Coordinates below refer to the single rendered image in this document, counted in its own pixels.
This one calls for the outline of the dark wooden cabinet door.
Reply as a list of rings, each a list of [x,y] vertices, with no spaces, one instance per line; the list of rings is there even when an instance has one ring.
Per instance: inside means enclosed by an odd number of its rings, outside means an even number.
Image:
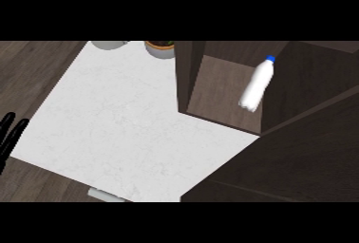
[[[260,137],[180,200],[359,201],[359,93]]]

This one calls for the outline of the dark wooden cabinet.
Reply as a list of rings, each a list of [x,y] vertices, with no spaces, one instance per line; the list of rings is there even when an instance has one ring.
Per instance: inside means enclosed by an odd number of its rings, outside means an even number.
[[[238,105],[254,67],[275,57],[256,111]],[[359,93],[359,41],[177,41],[179,112],[266,135]]]

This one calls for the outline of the white water bottle blue cap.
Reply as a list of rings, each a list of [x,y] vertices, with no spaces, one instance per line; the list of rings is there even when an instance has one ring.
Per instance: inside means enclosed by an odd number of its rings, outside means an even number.
[[[247,85],[242,92],[238,105],[250,112],[254,112],[259,108],[263,99],[263,92],[273,77],[273,64],[275,57],[272,55],[267,55],[263,62],[256,67],[250,84]]]

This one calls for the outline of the potted plant in grey pot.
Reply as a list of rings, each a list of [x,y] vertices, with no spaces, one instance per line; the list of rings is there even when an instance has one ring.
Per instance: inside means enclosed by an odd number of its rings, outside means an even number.
[[[145,47],[151,56],[158,59],[173,59],[176,57],[173,42],[146,41]]]

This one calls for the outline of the grey round pot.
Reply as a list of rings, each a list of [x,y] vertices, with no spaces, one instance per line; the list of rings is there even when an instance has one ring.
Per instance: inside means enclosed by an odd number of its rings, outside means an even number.
[[[127,41],[92,41],[92,44],[102,50],[112,50],[123,47]]]

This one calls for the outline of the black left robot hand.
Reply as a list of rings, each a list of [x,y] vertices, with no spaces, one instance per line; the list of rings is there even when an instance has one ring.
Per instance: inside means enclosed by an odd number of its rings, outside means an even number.
[[[30,123],[28,119],[22,119],[15,125],[13,130],[10,130],[13,120],[15,112],[9,112],[0,120],[0,175],[6,167],[6,160]]]

